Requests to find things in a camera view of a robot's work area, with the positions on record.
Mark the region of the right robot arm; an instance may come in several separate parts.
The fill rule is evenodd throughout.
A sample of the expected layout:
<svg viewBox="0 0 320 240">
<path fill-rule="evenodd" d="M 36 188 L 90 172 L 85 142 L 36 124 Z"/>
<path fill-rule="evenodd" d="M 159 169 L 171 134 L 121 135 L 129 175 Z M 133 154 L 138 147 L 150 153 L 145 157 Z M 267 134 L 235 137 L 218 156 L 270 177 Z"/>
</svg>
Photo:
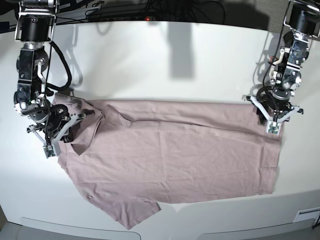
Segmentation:
<svg viewBox="0 0 320 240">
<path fill-rule="evenodd" d="M 65 90 L 72 82 L 66 59 L 53 41 L 60 3 L 57 0 L 20 0 L 18 4 L 14 39 L 23 46 L 16 61 L 18 82 L 13 97 L 14 109 L 34 122 L 27 132 L 42 142 L 45 156 L 57 157 L 61 154 L 59 142 L 72 142 L 71 128 L 86 117 L 84 113 L 70 114 L 64 104 L 53 105 L 48 100 L 54 91 Z M 48 83 L 44 76 L 51 64 L 51 54 L 46 53 L 45 43 L 57 52 L 66 70 L 67 83 L 63 86 Z"/>
</svg>

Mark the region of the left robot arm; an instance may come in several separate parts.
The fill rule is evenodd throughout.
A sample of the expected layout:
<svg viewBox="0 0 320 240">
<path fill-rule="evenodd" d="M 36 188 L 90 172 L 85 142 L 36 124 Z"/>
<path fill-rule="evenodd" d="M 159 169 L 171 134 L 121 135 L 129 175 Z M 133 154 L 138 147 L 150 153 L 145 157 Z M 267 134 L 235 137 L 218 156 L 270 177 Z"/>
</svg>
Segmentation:
<svg viewBox="0 0 320 240">
<path fill-rule="evenodd" d="M 259 122 L 265 131 L 279 135 L 282 124 L 292 115 L 303 114 L 304 110 L 293 105 L 290 99 L 301 85 L 302 64 L 308 59 L 314 38 L 320 36 L 320 2 L 318 0 L 290 0 L 285 10 L 283 27 L 287 33 L 280 33 L 275 54 L 270 57 L 269 66 L 262 79 L 262 87 L 256 95 L 245 98 L 256 108 Z"/>
</svg>

